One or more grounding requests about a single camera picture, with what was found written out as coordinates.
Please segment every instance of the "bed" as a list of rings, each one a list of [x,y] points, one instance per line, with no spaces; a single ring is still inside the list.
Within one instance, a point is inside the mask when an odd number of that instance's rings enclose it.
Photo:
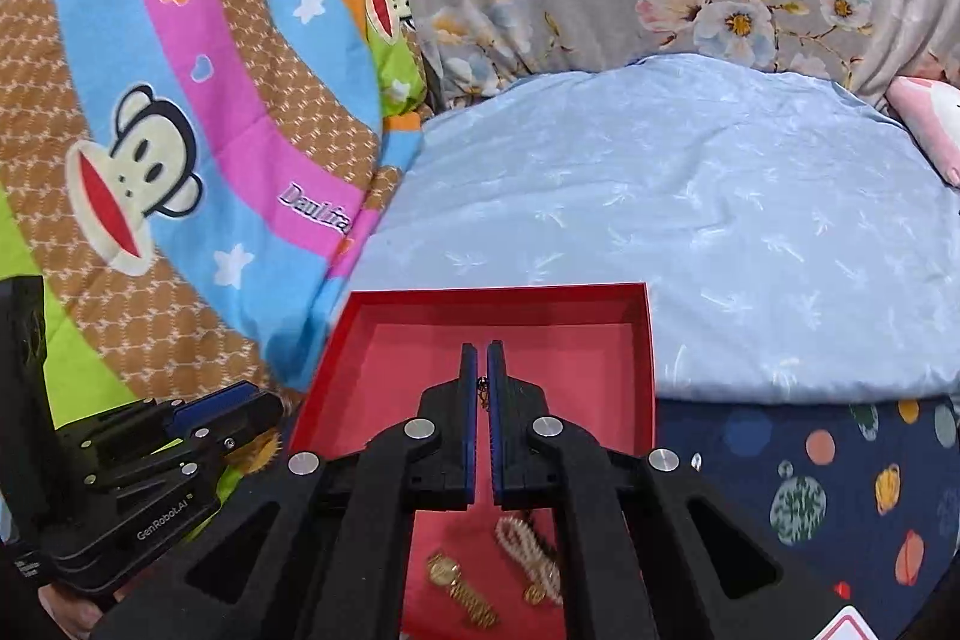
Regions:
[[[958,42],[960,0],[0,0],[0,276],[46,278],[58,421],[294,404],[349,290],[645,281],[662,443],[894,637],[957,547],[960,203],[881,110]]]

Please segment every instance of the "white card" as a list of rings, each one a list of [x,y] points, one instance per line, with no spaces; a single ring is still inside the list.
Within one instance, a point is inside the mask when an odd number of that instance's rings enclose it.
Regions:
[[[813,640],[877,640],[877,636],[856,608],[847,605]]]

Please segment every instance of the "blue circle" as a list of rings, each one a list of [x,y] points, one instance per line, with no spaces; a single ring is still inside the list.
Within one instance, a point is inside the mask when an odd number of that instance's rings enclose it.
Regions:
[[[723,442],[734,456],[757,456],[770,442],[773,428],[760,410],[733,410],[723,429]]]

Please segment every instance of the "red box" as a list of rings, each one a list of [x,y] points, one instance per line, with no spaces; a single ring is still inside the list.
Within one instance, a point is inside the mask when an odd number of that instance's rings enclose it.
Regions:
[[[421,391],[457,377],[460,346],[472,342],[485,374],[486,346],[502,339],[510,375],[541,386],[551,413],[588,429],[606,447],[654,446],[654,360],[646,287],[523,287],[353,292],[304,401],[291,447],[337,458],[416,414]],[[562,638],[560,608],[523,600],[528,581],[501,551],[493,527],[488,419],[478,408],[477,496],[465,513],[421,512],[404,601],[404,630],[429,638]],[[539,530],[551,533],[549,517]],[[474,629],[425,562],[443,550],[501,617]]]

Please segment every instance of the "metal screw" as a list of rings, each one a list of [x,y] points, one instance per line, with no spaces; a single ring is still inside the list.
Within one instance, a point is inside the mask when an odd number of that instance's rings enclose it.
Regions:
[[[650,462],[650,466],[659,470],[659,472],[673,472],[680,466],[680,457],[667,448],[657,448],[656,451],[651,451],[650,456],[647,456],[647,461]]]
[[[411,439],[426,439],[436,431],[437,427],[433,425],[433,421],[427,418],[414,418],[412,421],[407,421],[406,426],[403,427],[403,434]]]
[[[542,415],[534,421],[534,431],[541,437],[557,437],[563,432],[563,421],[553,415]]]
[[[310,451],[294,453],[287,459],[287,469],[294,475],[309,475],[311,472],[316,472],[319,466],[320,458]]]

